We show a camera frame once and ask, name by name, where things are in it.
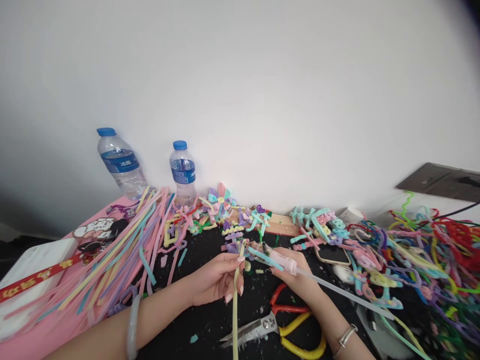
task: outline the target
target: silver bracelet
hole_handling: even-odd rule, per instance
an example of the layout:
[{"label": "silver bracelet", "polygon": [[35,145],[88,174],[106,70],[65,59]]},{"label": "silver bracelet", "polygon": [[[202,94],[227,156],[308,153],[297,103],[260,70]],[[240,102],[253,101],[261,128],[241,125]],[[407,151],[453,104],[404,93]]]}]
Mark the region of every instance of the silver bracelet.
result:
[{"label": "silver bracelet", "polygon": [[359,329],[353,325],[353,324],[350,324],[350,328],[345,331],[345,333],[342,335],[342,337],[338,340],[338,342],[340,343],[340,348],[337,350],[337,352],[335,353],[335,355],[333,355],[333,358],[336,359],[337,356],[340,354],[340,352],[343,350],[343,348],[345,347],[345,345],[347,344],[347,341],[349,340],[350,336],[353,334],[353,333],[356,333]]},{"label": "silver bracelet", "polygon": [[137,322],[141,299],[142,294],[139,293],[131,302],[128,332],[126,336],[126,356],[128,360],[135,360],[137,357]]}]

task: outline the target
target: finger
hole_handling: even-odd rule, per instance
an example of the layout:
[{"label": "finger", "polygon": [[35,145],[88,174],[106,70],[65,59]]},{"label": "finger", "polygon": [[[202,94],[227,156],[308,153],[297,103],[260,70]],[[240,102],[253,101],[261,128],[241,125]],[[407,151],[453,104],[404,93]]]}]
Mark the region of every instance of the finger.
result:
[{"label": "finger", "polygon": [[218,262],[224,262],[224,261],[230,261],[232,259],[236,259],[238,257],[239,257],[239,254],[222,252],[221,254],[218,254],[217,256],[215,256],[214,259]]},{"label": "finger", "polygon": [[244,276],[241,272],[238,273],[238,278],[236,279],[236,290],[240,296],[244,294]]},{"label": "finger", "polygon": [[293,251],[293,250],[290,250],[290,249],[287,249],[287,248],[284,248],[284,247],[276,247],[276,248],[273,249],[273,251],[276,251],[277,253],[279,253],[279,254],[287,257],[287,258],[293,259],[297,262],[301,258],[305,258],[305,255],[302,254],[301,252]]},{"label": "finger", "polygon": [[235,292],[235,286],[234,286],[234,278],[229,275],[226,278],[227,281],[227,288],[225,292],[225,304],[228,304],[230,300],[234,297],[234,292]]},{"label": "finger", "polygon": [[229,287],[229,273],[226,272],[222,275],[220,280],[218,281],[218,298],[224,298],[227,296],[227,290]]},{"label": "finger", "polygon": [[295,279],[295,276],[293,275],[290,275],[288,272],[286,271],[280,271],[278,270],[277,268],[275,267],[270,267],[270,270],[271,270],[271,273],[273,275],[275,275],[277,278],[279,278],[280,280],[282,280],[284,283],[289,283],[291,282],[292,280]]},{"label": "finger", "polygon": [[245,256],[238,256],[238,254],[230,254],[230,255],[235,255],[235,257],[226,259],[225,261],[220,261],[215,264],[215,269],[220,274],[231,272],[236,268],[238,268],[242,263],[245,263]]}]

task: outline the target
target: woman's right hand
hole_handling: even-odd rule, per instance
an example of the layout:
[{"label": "woman's right hand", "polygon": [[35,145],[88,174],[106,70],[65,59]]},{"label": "woman's right hand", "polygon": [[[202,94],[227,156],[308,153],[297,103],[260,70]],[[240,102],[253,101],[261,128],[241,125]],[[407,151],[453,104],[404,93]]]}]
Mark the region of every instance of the woman's right hand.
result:
[{"label": "woman's right hand", "polygon": [[[312,273],[305,256],[301,252],[289,250],[284,247],[276,247],[273,249],[273,251],[295,260],[297,267],[301,268],[307,273]],[[320,300],[319,298],[325,294],[317,282],[309,277],[301,274],[293,276],[286,271],[280,271],[274,267],[271,267],[270,269],[272,270],[273,275],[284,281],[288,287],[295,292],[295,294],[305,301],[307,305],[317,303]]]}]

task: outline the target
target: water bottle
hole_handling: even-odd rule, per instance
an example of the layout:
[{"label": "water bottle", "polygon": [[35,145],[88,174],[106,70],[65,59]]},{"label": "water bottle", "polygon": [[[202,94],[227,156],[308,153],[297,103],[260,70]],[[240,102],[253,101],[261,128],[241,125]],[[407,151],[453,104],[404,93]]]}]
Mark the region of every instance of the water bottle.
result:
[{"label": "water bottle", "polygon": [[101,127],[96,131],[101,136],[98,153],[116,184],[130,200],[140,199],[148,184],[134,151],[117,135],[115,129]]},{"label": "water bottle", "polygon": [[170,168],[173,181],[176,183],[178,203],[182,206],[191,207],[197,197],[197,191],[195,190],[195,162],[194,157],[187,150],[186,141],[179,140],[173,142]]}]

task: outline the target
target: power socket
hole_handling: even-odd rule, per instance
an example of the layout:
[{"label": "power socket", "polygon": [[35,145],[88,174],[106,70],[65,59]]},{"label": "power socket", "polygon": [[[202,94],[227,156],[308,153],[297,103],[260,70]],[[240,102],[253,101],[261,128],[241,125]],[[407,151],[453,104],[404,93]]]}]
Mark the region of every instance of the power socket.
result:
[{"label": "power socket", "polygon": [[480,202],[480,187],[459,182],[462,178],[470,178],[480,183],[480,172],[427,162],[396,188],[473,203]]}]

